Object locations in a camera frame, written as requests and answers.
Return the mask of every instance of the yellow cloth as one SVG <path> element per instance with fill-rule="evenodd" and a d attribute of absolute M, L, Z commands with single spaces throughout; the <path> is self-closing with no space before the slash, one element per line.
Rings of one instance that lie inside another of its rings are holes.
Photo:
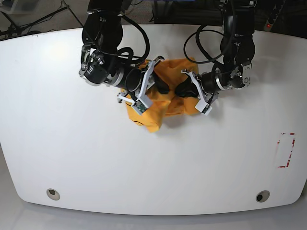
<path fill-rule="evenodd" d="M 175 95 L 175 88 L 187 79 L 186 74 L 181 71 L 198 72 L 197 65 L 186 59 L 169 60 L 160 62 L 155 68 L 155 73 L 169 86 L 168 94 L 160 94 L 155 86 L 150 88 L 146 95 L 152 100 L 153 105 L 142 115 L 138 115 L 134 109 L 126 105 L 129 118 L 139 126 L 146 126 L 151 133 L 158 131 L 162 125 L 163 117 L 180 114 L 197 114 L 195 105 L 198 99 L 187 97 L 182 98 Z"/>

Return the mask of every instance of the white tabletop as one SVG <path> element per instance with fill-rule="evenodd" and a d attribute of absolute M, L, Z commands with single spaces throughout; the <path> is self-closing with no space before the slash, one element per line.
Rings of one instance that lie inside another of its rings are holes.
<path fill-rule="evenodd" d="M 143 27 L 150 58 L 169 59 L 184 57 L 183 43 L 197 29 Z M 141 55 L 142 36 L 124 29 L 121 46 Z M 204 46 L 218 54 L 220 40 L 206 33 Z M 307 178 L 307 41 L 263 32 L 254 41 L 249 88 L 222 92 L 208 117 L 168 118 L 156 134 L 128 119 L 116 102 L 118 89 L 92 87 L 78 77 L 80 29 L 1 42 L 0 141 L 18 195 L 48 206 L 139 215 L 295 202 Z M 203 59 L 193 42 L 187 49 Z M 200 66 L 200 72 L 210 69 Z M 278 168 L 290 151 L 289 167 Z M 60 193 L 59 201 L 48 198 L 49 188 Z M 271 196 L 258 203 L 263 190 Z"/>

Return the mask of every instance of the gray floor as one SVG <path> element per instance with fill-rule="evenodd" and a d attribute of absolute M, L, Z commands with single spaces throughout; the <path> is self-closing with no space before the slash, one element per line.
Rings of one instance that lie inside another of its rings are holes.
<path fill-rule="evenodd" d="M 133 0 L 133 3 L 137 3 L 140 0 Z M 66 0 L 71 9 L 77 15 L 82 23 L 85 23 L 87 18 L 87 5 L 89 0 Z M 37 10 L 32 14 L 24 15 L 10 15 L 17 25 L 23 25 L 36 21 L 37 19 L 57 10 L 61 4 L 60 0 L 41 0 L 38 4 Z M 139 24 L 149 23 L 152 18 L 152 7 L 150 1 L 144 1 L 137 6 L 130 6 L 126 12 L 128 17 L 135 20 Z M 5 17 L 0 14 L 0 30 L 7 30 L 10 23 Z M 80 25 L 70 14 L 68 10 L 63 11 L 51 20 L 38 24 L 31 28 L 31 30 L 39 30 L 41 32 L 47 32 L 49 30 L 66 30 L 72 28 L 79 28 Z"/>

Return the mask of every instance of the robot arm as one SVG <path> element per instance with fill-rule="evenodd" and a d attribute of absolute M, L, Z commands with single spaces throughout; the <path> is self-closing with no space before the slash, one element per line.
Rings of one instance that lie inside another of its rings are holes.
<path fill-rule="evenodd" d="M 225 51 L 224 63 L 213 60 L 214 65 L 210 73 L 195 74 L 183 71 L 188 75 L 188 79 L 177 87 L 176 94 L 182 97 L 198 97 L 200 102 L 196 108 L 205 115 L 211 111 L 211 104 L 218 98 L 219 91 L 232 88 L 242 89 L 250 84 L 251 61 L 255 55 L 253 34 L 255 32 L 254 7 L 256 4 L 255 0 L 221 0 L 224 22 L 221 51 Z M 199 41 L 199 34 L 204 27 L 201 26 L 197 30 L 196 42 L 206 58 L 212 59 Z"/>
<path fill-rule="evenodd" d="M 163 93 L 168 93 L 169 89 L 154 72 L 155 65 L 163 60 L 162 57 L 150 61 L 146 67 L 139 69 L 139 65 L 149 54 L 149 40 L 140 26 L 121 14 L 122 3 L 123 0 L 90 1 L 89 17 L 83 29 L 84 46 L 79 74 L 93 86 L 106 84 L 123 89 L 118 95 L 118 101 L 131 103 L 135 111 L 141 115 L 152 105 L 145 94 L 147 89 L 155 83 L 158 90 Z M 200 101 L 196 108 L 206 115 L 211 111 L 211 104 L 218 98 L 219 91 L 241 89 L 250 84 L 251 61 L 255 54 L 252 35 L 255 32 L 256 3 L 256 0 L 221 0 L 224 37 L 221 42 L 220 57 L 224 55 L 223 64 L 217 61 L 217 57 L 212 58 L 201 46 L 200 32 L 205 26 L 201 26 L 196 32 L 197 45 L 208 61 L 194 63 L 212 62 L 214 64 L 212 71 L 195 74 L 183 70 L 188 78 L 176 88 L 175 93 L 181 97 L 198 97 Z M 135 57 L 130 47 L 117 50 L 123 37 L 121 18 L 141 31 L 146 43 L 142 57 Z"/>
<path fill-rule="evenodd" d="M 149 54 L 149 39 L 139 25 L 121 14 L 122 3 L 123 0 L 90 1 L 89 16 L 82 34 L 84 45 L 79 75 L 93 86 L 105 84 L 121 88 L 123 91 L 118 94 L 118 102 L 130 103 L 141 115 L 152 105 L 145 93 L 154 85 L 153 70 L 163 58 L 158 57 L 144 68 L 139 68 Z M 122 18 L 142 33 L 146 44 L 142 57 L 135 57 L 130 47 L 117 49 L 123 37 Z"/>

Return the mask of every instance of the circular hole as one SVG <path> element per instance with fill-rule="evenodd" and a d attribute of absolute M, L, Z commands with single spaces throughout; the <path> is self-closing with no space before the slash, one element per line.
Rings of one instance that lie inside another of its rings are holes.
<path fill-rule="evenodd" d="M 263 203 L 265 201 L 267 201 L 270 197 L 270 192 L 269 191 L 262 191 L 260 193 L 257 194 L 256 196 L 256 201 L 259 203 Z"/>
<path fill-rule="evenodd" d="M 51 200 L 59 200 L 60 196 L 59 196 L 59 193 L 50 188 L 50 189 L 47 189 L 47 196 L 51 199 Z"/>
<path fill-rule="evenodd" d="M 274 20 L 273 20 L 272 18 L 270 18 L 270 19 L 269 19 L 269 23 L 270 23 L 270 24 L 273 24 L 273 23 L 274 23 Z"/>
<path fill-rule="evenodd" d="M 258 195 L 257 196 L 257 201 L 261 201 L 263 199 L 263 196 L 262 195 Z"/>
<path fill-rule="evenodd" d="M 278 10 L 278 9 L 274 9 L 274 10 L 273 10 L 273 14 L 278 15 L 278 14 L 279 14 L 279 10 Z"/>
<path fill-rule="evenodd" d="M 56 191 L 52 190 L 52 189 L 49 189 L 49 192 L 51 195 L 55 195 L 56 194 Z"/>

